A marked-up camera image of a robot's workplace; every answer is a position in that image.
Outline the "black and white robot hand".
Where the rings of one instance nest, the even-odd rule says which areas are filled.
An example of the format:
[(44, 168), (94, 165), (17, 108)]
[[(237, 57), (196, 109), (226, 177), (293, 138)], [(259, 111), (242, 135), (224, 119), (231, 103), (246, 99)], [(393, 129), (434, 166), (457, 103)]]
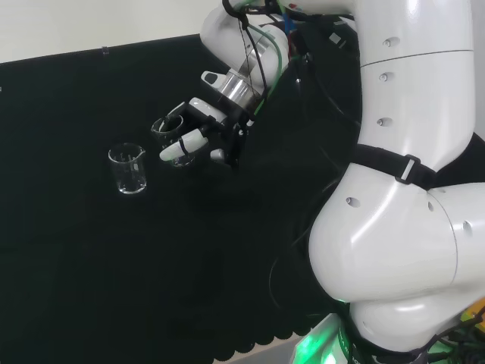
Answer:
[(159, 118), (151, 132), (161, 146), (160, 160), (174, 167), (190, 165), (210, 139), (217, 137), (222, 145), (213, 148), (209, 158), (237, 170), (251, 126), (249, 115), (242, 109), (230, 106), (224, 112), (193, 97)]

